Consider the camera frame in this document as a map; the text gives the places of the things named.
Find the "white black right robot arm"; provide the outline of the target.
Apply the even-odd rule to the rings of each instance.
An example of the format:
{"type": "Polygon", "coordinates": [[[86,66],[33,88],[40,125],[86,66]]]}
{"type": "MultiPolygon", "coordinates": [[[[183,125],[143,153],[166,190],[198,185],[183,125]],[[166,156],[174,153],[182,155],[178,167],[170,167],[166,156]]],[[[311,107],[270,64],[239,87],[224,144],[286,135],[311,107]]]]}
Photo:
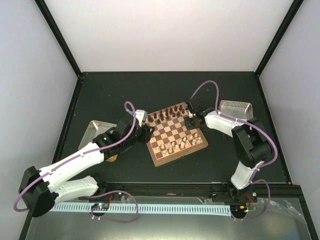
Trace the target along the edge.
{"type": "Polygon", "coordinates": [[[213,107],[205,108],[198,97],[187,102],[186,110],[188,116],[184,118],[184,123],[188,130],[207,127],[233,139],[239,162],[228,184],[227,195],[234,202],[240,201],[256,173],[277,159],[278,150],[274,141],[257,118],[245,120],[226,115],[213,107]]]}

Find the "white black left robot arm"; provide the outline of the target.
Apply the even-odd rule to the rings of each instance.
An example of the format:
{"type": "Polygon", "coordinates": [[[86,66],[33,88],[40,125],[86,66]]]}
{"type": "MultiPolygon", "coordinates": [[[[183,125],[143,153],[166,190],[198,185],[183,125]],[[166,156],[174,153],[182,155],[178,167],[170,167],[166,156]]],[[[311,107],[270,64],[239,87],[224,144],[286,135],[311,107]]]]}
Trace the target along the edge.
{"type": "Polygon", "coordinates": [[[32,217],[40,217],[61,202],[79,197],[103,199],[108,192],[106,185],[92,176],[74,180],[84,170],[117,156],[136,143],[148,143],[155,128],[139,117],[128,115],[116,126],[92,139],[86,146],[72,155],[43,167],[27,168],[18,189],[26,211],[32,217]]]}

